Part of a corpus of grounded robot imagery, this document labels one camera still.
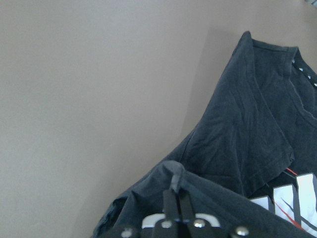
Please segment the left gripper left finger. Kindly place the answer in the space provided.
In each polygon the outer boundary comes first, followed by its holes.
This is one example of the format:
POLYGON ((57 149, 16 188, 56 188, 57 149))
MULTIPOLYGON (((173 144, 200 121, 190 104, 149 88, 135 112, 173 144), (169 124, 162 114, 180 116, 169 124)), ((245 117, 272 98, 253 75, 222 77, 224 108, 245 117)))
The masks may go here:
POLYGON ((167 220, 181 221, 178 195, 173 190, 163 192, 163 212, 167 220))

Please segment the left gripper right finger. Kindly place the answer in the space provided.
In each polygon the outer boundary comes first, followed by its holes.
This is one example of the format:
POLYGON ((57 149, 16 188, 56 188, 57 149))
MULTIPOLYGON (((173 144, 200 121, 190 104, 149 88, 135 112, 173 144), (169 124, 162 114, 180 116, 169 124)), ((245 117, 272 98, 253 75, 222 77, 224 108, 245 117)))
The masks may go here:
POLYGON ((183 222, 189 222, 196 217, 191 203, 190 195, 185 190, 180 190, 179 192, 179 206, 183 222))

